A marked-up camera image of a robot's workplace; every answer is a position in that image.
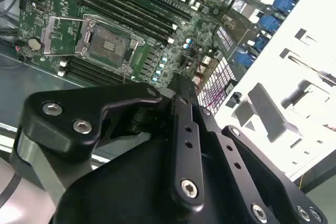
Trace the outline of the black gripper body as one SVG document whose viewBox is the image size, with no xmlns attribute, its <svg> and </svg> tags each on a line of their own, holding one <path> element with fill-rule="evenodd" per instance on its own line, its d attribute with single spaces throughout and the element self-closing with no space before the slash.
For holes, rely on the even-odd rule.
<svg viewBox="0 0 336 224">
<path fill-rule="evenodd" d="M 201 211 L 172 199 L 170 145 L 147 141 L 73 183 L 54 223 L 253 223 L 254 215 L 219 164 L 212 140 L 201 141 L 205 204 Z"/>
</svg>

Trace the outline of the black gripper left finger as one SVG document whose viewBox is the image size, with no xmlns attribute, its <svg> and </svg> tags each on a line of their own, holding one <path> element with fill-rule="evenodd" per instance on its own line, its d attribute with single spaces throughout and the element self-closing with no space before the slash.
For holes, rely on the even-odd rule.
<svg viewBox="0 0 336 224">
<path fill-rule="evenodd" d="M 167 89 L 145 82 L 31 94 L 24 102 L 14 150 L 54 204 L 91 171 L 97 147 L 143 133 L 171 144 L 167 188 L 185 210 L 204 206 L 198 107 L 191 80 L 175 74 Z"/>
</svg>

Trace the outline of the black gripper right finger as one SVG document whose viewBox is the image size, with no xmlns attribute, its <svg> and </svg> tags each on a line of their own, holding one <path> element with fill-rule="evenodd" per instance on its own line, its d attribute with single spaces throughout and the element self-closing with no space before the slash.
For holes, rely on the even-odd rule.
<svg viewBox="0 0 336 224">
<path fill-rule="evenodd" d="M 199 126 L 205 178 L 205 206 L 192 223 L 327 223 L 320 208 L 244 133 L 218 127 L 188 78 L 181 92 Z"/>
</svg>

